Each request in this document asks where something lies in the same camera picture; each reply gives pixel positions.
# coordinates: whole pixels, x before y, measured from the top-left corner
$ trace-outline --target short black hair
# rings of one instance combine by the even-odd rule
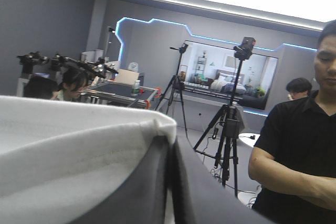
[[[50,100],[58,91],[57,82],[41,76],[33,76],[24,88],[24,97]]]
[[[89,81],[88,75],[77,68],[69,68],[64,74],[62,83],[59,85],[60,89],[63,89],[63,83],[68,86],[76,84],[72,91],[77,91],[83,85],[87,85]]]
[[[317,42],[317,48],[320,47],[322,41],[324,38],[328,37],[328,36],[336,36],[336,20],[328,23],[325,28],[322,30],[319,40]]]
[[[308,95],[310,95],[311,88],[311,83],[306,78],[293,79],[286,86],[288,92],[300,93],[308,91]]]

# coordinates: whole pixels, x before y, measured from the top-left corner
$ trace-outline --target man's arm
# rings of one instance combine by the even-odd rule
[[[248,174],[269,190],[297,195],[320,207],[336,210],[336,179],[297,172],[274,161],[268,152],[254,147]]]

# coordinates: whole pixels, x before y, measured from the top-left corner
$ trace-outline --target tripod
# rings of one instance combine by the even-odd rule
[[[255,44],[255,40],[253,38],[244,37],[242,44],[239,47],[234,47],[235,57],[240,60],[238,70],[236,73],[235,82],[233,85],[232,94],[230,97],[229,104],[223,104],[223,106],[218,110],[216,115],[210,121],[210,124],[206,128],[205,132],[201,136],[200,140],[195,144],[194,151],[198,152],[207,157],[213,158],[215,160],[214,167],[217,168],[220,165],[222,169],[222,185],[225,187],[226,182],[229,180],[230,171],[229,171],[229,160],[233,159],[234,164],[234,190],[235,196],[238,197],[238,182],[237,182],[237,164],[238,164],[238,156],[237,156],[237,138],[239,135],[239,124],[240,121],[237,120],[237,108],[233,105],[235,92],[237,89],[238,78],[240,75],[240,71],[242,69],[243,61],[245,59],[249,59],[252,55],[252,49]],[[217,125],[223,127],[222,132],[220,134],[220,141],[217,149],[217,153],[215,156],[209,155],[205,152],[198,151],[197,148],[201,144],[204,137],[209,133],[209,131],[214,128],[214,133],[212,139],[216,139],[219,129],[216,127]],[[224,156],[222,157],[222,149],[224,146]],[[233,155],[230,157],[231,148],[233,149]]]
[[[176,100],[174,100],[174,95],[176,93],[179,93],[180,95],[180,100],[178,102],[181,103],[181,107],[182,107],[182,113],[183,113],[183,122],[184,122],[184,130],[185,130],[185,135],[188,138],[188,132],[187,132],[187,124],[186,124],[186,120],[185,120],[185,113],[184,113],[184,101],[183,101],[183,93],[182,91],[184,90],[184,84],[181,81],[179,75],[179,68],[180,68],[180,63],[181,63],[181,59],[182,59],[182,54],[185,53],[188,45],[186,43],[183,44],[183,47],[180,47],[179,49],[177,48],[173,48],[171,47],[170,49],[173,50],[178,50],[180,52],[180,58],[179,58],[179,63],[177,65],[177,70],[176,70],[176,74],[173,75],[173,77],[170,79],[169,84],[167,86],[167,88],[165,89],[165,91],[163,92],[163,94],[160,96],[160,100],[159,103],[157,104],[155,110],[158,109],[160,103],[162,102],[163,99],[168,100],[168,105],[167,105],[167,109],[166,109],[166,115],[168,114],[169,108],[170,106],[173,104],[173,102],[176,102]],[[169,88],[171,87],[171,93],[169,95],[169,98],[166,98],[166,94],[169,90]]]

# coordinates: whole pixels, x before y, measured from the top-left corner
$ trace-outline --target white bottle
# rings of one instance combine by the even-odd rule
[[[132,93],[131,95],[133,97],[136,97],[139,94],[139,90],[140,90],[140,81],[137,80],[134,82],[133,86],[132,86]]]

